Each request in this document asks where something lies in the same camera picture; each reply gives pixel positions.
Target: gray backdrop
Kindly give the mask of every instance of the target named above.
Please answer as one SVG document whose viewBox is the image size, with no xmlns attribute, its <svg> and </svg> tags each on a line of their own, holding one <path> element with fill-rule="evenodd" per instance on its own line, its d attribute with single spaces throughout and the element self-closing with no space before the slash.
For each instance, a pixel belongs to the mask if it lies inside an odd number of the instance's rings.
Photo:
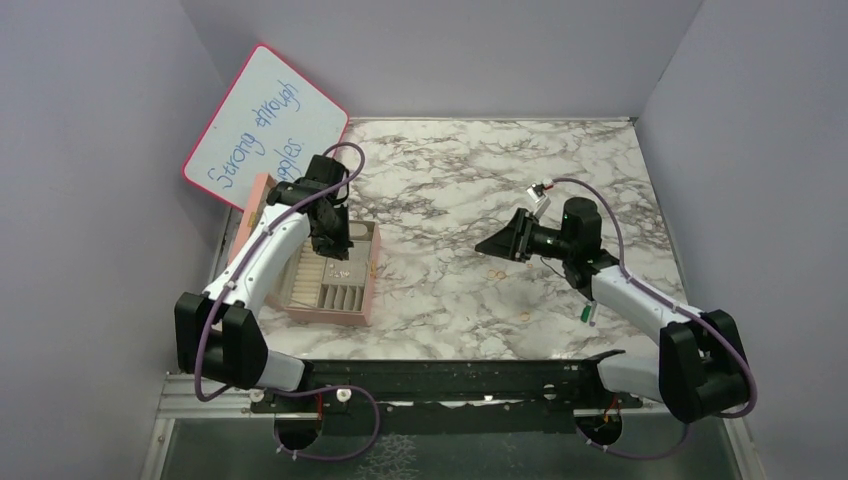
<svg viewBox="0 0 848 480">
<path fill-rule="evenodd" d="M 0 2 L 0 477 L 136 478 L 222 209 L 223 85 L 173 0 Z"/>
<path fill-rule="evenodd" d="M 181 0 L 229 83 L 257 41 L 355 116 L 642 112 L 701 0 Z"/>
<path fill-rule="evenodd" d="M 846 45 L 845 0 L 707 0 L 637 123 L 690 299 L 739 321 L 774 479 L 848 469 Z"/>
</svg>

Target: marble tabletop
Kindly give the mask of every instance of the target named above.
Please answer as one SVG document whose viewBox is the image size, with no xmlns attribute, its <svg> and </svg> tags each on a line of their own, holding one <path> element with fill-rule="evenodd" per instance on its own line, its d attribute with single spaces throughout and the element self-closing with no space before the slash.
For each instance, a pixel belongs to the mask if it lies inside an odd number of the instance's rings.
<svg viewBox="0 0 848 480">
<path fill-rule="evenodd" d="M 585 299 L 539 257 L 517 263 L 474 252 L 516 208 L 532 209 L 531 183 L 572 176 L 612 205 L 631 271 L 682 300 L 628 121 L 363 120 L 352 122 L 346 140 L 368 155 L 352 184 L 351 216 L 378 222 L 383 238 L 372 325 L 304 325 L 264 307 L 259 322 L 269 348 L 349 359 L 583 358 L 613 348 L 656 355 L 646 336 L 607 308 L 594 327 L 582 323 Z M 337 158 L 356 165 L 349 149 Z M 576 185 L 549 195 L 542 218 L 549 227 L 558 227 L 565 199 L 591 197 Z M 604 218 L 604 246 L 614 250 Z"/>
</svg>

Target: whiteboard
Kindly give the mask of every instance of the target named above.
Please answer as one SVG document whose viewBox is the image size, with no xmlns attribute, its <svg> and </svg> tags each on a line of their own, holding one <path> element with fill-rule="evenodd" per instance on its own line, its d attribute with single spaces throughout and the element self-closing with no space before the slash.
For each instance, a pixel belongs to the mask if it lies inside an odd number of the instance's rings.
<svg viewBox="0 0 848 480">
<path fill-rule="evenodd" d="M 348 114 L 265 45 L 257 45 L 183 165 L 194 185 L 244 210 L 253 181 L 293 181 L 337 143 Z"/>
</svg>

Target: purple cable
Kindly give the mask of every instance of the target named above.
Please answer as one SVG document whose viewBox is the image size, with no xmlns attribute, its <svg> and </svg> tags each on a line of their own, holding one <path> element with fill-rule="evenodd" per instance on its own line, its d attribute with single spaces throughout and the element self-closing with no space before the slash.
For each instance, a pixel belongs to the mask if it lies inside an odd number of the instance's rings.
<svg viewBox="0 0 848 480">
<path fill-rule="evenodd" d="M 716 330 L 710 324 L 708 324 L 706 321 L 704 321 L 704 319 L 702 319 L 699 315 L 697 315 L 693 312 L 690 312 L 686 309 L 683 309 L 683 308 L 675 308 L 675 304 L 673 302 L 667 300 L 662 295 L 659 295 L 658 293 L 653 291 L 650 287 L 648 287 L 648 285 L 646 283 L 643 283 L 641 280 L 634 277 L 627 270 L 627 268 L 624 265 L 624 236 L 621 234 L 621 226 L 618 224 L 618 218 L 616 218 L 615 213 L 612 211 L 612 207 L 610 207 L 609 202 L 607 202 L 607 200 L 604 198 L 604 196 L 601 195 L 601 192 L 599 192 L 595 187 L 589 185 L 588 183 L 586 183 L 582 180 L 577 180 L 576 178 L 560 177 L 560 178 L 555 178 L 553 180 L 553 182 L 554 183 L 574 183 L 574 184 L 580 185 L 581 187 L 592 192 L 595 195 L 595 197 L 597 197 L 598 200 L 600 200 L 601 204 L 604 206 L 604 209 L 606 209 L 607 214 L 609 214 L 610 220 L 612 220 L 612 224 L 615 227 L 615 235 L 618 238 L 618 268 L 621 269 L 621 273 L 622 273 L 622 275 L 624 275 L 624 278 L 628 282 L 635 285 L 636 288 L 645 292 L 649 297 L 653 298 L 654 300 L 656 300 L 660 304 L 676 310 L 681 315 L 685 316 L 686 318 L 688 318 L 688 319 L 694 321 L 695 323 L 697 323 L 698 325 L 700 325 L 704 330 L 709 332 L 709 334 L 712 335 L 716 339 L 716 341 L 718 341 L 718 343 L 722 346 L 722 348 L 727 350 L 727 353 L 730 354 L 730 356 L 733 357 L 733 360 L 739 365 L 739 368 L 742 370 L 742 375 L 745 377 L 745 382 L 748 384 L 748 389 L 750 390 L 750 396 L 748 398 L 748 403 L 745 405 L 744 408 L 742 408 L 738 412 L 719 413 L 719 414 L 716 414 L 716 416 L 719 417 L 719 418 L 740 418 L 740 417 L 744 417 L 745 415 L 748 415 L 749 413 L 751 413 L 751 411 L 757 405 L 758 394 L 757 394 L 757 383 L 754 380 L 754 374 L 753 374 L 753 372 L 751 372 L 751 368 L 748 366 L 748 362 L 746 362 L 745 359 L 742 358 L 742 355 L 740 355 L 739 352 L 737 352 L 736 349 L 733 348 L 733 345 L 731 345 L 730 342 L 728 342 L 727 339 L 724 338 L 721 335 L 721 333 L 718 332 L 718 330 Z M 688 433 L 687 433 L 686 436 L 683 437 L 683 440 L 681 440 L 681 443 L 678 444 L 677 446 L 675 446 L 674 448 L 672 448 L 670 451 L 672 453 L 676 452 L 677 449 L 683 444 L 683 442 L 686 441 L 687 437 L 688 437 Z M 642 458 L 642 456 L 639 456 L 639 455 L 634 456 L 633 454 L 629 454 L 629 453 L 626 453 L 626 452 L 618 452 L 618 451 L 614 451 L 614 450 L 611 450 L 611 449 L 607 449 L 607 452 L 612 453 L 613 455 L 616 455 L 616 456 L 619 456 L 619 457 L 623 457 L 623 458 L 631 458 L 631 459 Z"/>
<path fill-rule="evenodd" d="M 332 387 L 316 388 L 315 390 L 309 390 L 307 392 L 283 392 L 283 391 L 280 391 L 280 390 L 277 390 L 277 389 L 271 389 L 271 388 L 269 388 L 268 390 L 272 391 L 273 393 L 275 393 L 275 394 L 277 394 L 281 397 L 302 398 L 302 397 L 311 397 L 313 395 L 318 395 L 318 394 L 321 394 L 321 393 L 333 392 L 333 391 L 336 391 L 336 390 L 340 390 L 342 388 L 354 390 L 356 392 L 359 392 L 359 393 L 365 395 L 365 398 L 368 399 L 368 402 L 371 403 L 371 407 L 374 409 L 374 431 L 371 432 L 371 437 L 368 438 L 368 441 L 365 442 L 365 445 L 363 445 L 359 450 L 356 450 L 356 451 L 351 452 L 351 453 L 347 453 L 345 455 L 338 455 L 338 456 L 324 456 L 324 455 L 313 455 L 311 453 L 301 453 L 299 450 L 289 450 L 288 448 L 286 448 L 286 446 L 283 445 L 282 440 L 280 440 L 279 431 L 277 431 L 277 428 L 275 427 L 274 428 L 274 441 L 277 442 L 277 453 L 286 452 L 286 453 L 288 453 L 289 455 L 292 456 L 293 460 L 297 460 L 298 458 L 305 458 L 307 460 L 318 460 L 318 461 L 322 461 L 322 462 L 343 462 L 345 460 L 350 460 L 352 458 L 356 458 L 356 457 L 362 455 L 363 453 L 367 452 L 368 449 L 370 449 L 371 447 L 373 447 L 374 443 L 377 442 L 377 436 L 380 434 L 380 406 L 377 404 L 377 400 L 375 400 L 374 397 L 370 393 L 368 393 L 368 391 L 365 390 L 364 388 L 357 387 L 356 385 L 334 385 Z"/>
<path fill-rule="evenodd" d="M 215 303 L 212 304 L 212 309 L 209 310 L 209 316 L 206 317 L 206 323 L 203 325 L 203 331 L 200 334 L 200 342 L 197 344 L 197 357 L 194 359 L 194 394 L 197 396 L 197 399 L 201 402 L 208 402 L 218 395 L 226 392 L 230 385 L 224 385 L 218 390 L 212 392 L 210 395 L 206 395 L 203 393 L 203 389 L 201 386 L 201 379 L 203 378 L 203 353 L 206 352 L 206 342 L 209 341 L 209 332 L 212 330 L 212 324 L 215 322 L 215 315 L 218 313 L 218 309 L 221 308 L 221 304 L 224 302 L 224 298 L 232 291 L 229 284 L 230 282 L 235 282 L 239 279 L 241 274 L 244 272 L 244 269 L 247 268 L 247 264 L 253 255 L 256 254 L 256 251 L 259 250 L 259 247 L 262 245 L 262 242 L 265 241 L 266 238 L 270 236 L 268 232 L 273 232 L 283 221 L 285 221 L 288 217 L 290 217 L 293 213 L 297 212 L 301 208 L 306 205 L 318 200 L 321 197 L 326 197 L 327 195 L 338 191 L 348 183 L 350 183 L 354 178 L 356 178 L 362 169 L 365 167 L 365 152 L 362 151 L 362 148 L 353 143 L 353 142 L 340 142 L 337 143 L 327 150 L 324 151 L 324 156 L 327 156 L 330 152 L 341 148 L 341 147 L 351 147 L 359 154 L 359 166 L 356 167 L 347 178 L 343 179 L 341 182 L 333 185 L 332 187 L 325 188 L 318 193 L 310 195 L 303 200 L 292 205 L 291 208 L 286 210 L 282 215 L 275 218 L 267 228 L 262 230 L 257 237 L 256 241 L 253 242 L 253 245 L 248 248 L 247 253 L 245 253 L 244 257 L 242 257 L 241 262 L 233 269 L 233 275 L 230 277 L 230 280 L 227 282 L 227 285 L 221 289 L 221 294 L 218 295 L 218 298 L 215 300 Z"/>
<path fill-rule="evenodd" d="M 689 441 L 689 437 L 692 436 L 692 428 L 688 424 L 684 425 L 683 426 L 683 436 L 680 437 L 680 441 L 677 442 L 677 445 L 669 448 L 668 450 L 666 450 L 664 452 L 654 453 L 654 454 L 651 454 L 651 455 L 640 455 L 638 453 L 623 452 L 621 450 L 609 448 L 608 445 L 601 445 L 599 443 L 596 443 L 596 442 L 590 440 L 589 437 L 587 437 L 586 434 L 583 433 L 583 430 L 580 430 L 579 428 L 577 429 L 577 433 L 581 437 L 583 437 L 584 440 L 586 440 L 586 445 L 589 445 L 590 447 L 593 447 L 593 448 L 597 448 L 598 450 L 600 450 L 600 451 L 602 451 L 606 454 L 612 455 L 614 457 L 626 458 L 627 460 L 662 460 L 663 458 L 668 458 L 668 457 L 676 454 L 678 451 L 680 451 L 681 448 L 683 448 L 683 445 L 686 445 L 686 442 Z"/>
</svg>

